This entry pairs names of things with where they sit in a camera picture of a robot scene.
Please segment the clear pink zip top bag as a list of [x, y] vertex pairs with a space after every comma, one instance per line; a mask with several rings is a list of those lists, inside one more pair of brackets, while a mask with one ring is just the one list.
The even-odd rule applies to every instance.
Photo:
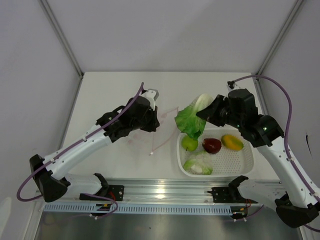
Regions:
[[125, 139], [126, 146], [131, 151], [136, 151], [142, 155], [152, 156], [161, 147], [167, 144], [177, 133], [175, 117], [179, 112], [179, 107], [159, 109], [157, 119], [159, 127], [155, 132], [136, 130], [131, 132]]

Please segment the green lettuce leaf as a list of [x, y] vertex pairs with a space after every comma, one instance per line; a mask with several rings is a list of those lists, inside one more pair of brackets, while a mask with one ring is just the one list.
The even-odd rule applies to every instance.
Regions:
[[197, 113], [207, 108], [213, 101], [214, 99], [209, 94], [203, 93], [180, 110], [174, 118], [180, 132], [193, 140], [198, 140], [205, 129], [206, 121], [198, 117]]

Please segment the pale green cabbage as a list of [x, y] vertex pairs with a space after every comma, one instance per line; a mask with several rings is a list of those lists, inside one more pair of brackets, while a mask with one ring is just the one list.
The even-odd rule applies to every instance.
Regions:
[[211, 175], [213, 172], [211, 155], [206, 151], [192, 153], [184, 162], [183, 169], [193, 175]]

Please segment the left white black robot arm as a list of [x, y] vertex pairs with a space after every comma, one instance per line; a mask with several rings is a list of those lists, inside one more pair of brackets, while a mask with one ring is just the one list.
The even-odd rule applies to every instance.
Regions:
[[70, 146], [45, 157], [32, 156], [29, 160], [32, 178], [45, 202], [54, 202], [65, 194], [82, 194], [84, 190], [97, 200], [105, 199], [109, 188], [101, 174], [95, 173], [89, 179], [76, 179], [69, 171], [95, 151], [127, 137], [132, 131], [155, 132], [160, 125], [156, 106], [158, 96], [154, 89], [144, 91], [126, 105], [105, 113]]

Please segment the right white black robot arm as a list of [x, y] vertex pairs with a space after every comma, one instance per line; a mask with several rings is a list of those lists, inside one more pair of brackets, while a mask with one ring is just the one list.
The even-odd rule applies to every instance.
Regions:
[[217, 127], [230, 125], [237, 128], [240, 135], [269, 162], [284, 187], [283, 192], [277, 192], [241, 175], [228, 184], [228, 196], [232, 201], [250, 199], [263, 204], [274, 210], [291, 228], [304, 226], [319, 216], [317, 187], [293, 159], [277, 121], [258, 113], [252, 93], [247, 89], [235, 89], [228, 96], [218, 95], [196, 115]]

